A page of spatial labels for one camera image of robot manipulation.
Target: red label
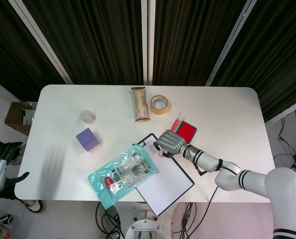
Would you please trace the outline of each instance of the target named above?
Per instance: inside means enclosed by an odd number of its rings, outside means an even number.
[[[104,178],[104,183],[105,183],[105,185],[106,185],[107,188],[109,188],[109,189],[113,188],[114,183],[113,183],[112,178],[105,177]]]

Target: purple cube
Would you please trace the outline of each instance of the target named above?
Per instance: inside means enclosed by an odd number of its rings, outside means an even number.
[[[86,128],[83,132],[77,134],[76,138],[87,151],[99,144],[98,139],[89,128]]]

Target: clear plastic bag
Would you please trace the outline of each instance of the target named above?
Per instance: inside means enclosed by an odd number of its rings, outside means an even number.
[[[158,169],[138,144],[88,176],[88,181],[105,209],[130,192],[136,185]]]

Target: white table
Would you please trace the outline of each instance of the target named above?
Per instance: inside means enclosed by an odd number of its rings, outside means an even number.
[[[130,86],[49,85],[40,95],[19,174],[29,176],[18,183],[21,199],[97,201],[87,181],[90,173],[147,136],[160,136],[178,114],[197,127],[191,144],[207,153],[232,161],[241,169],[268,173],[274,162],[257,94],[250,88],[147,86],[152,96],[168,98],[164,115],[150,111],[149,121],[134,121]],[[92,124],[79,119],[83,110],[96,115]],[[76,135],[89,127],[100,145],[86,152]],[[180,155],[176,160],[195,185],[179,202],[207,202],[216,185],[217,172],[200,177]],[[136,190],[120,201],[143,201]],[[218,190],[214,202],[268,202],[261,196],[238,190]]]

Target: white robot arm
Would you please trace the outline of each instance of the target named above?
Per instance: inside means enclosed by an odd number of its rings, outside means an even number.
[[[236,164],[217,159],[204,151],[186,145],[185,140],[167,130],[156,143],[172,156],[181,153],[205,172],[219,171],[217,186],[226,191],[247,190],[269,198],[274,217],[273,239],[296,239],[296,173],[289,168],[275,168],[267,175],[241,170]]]

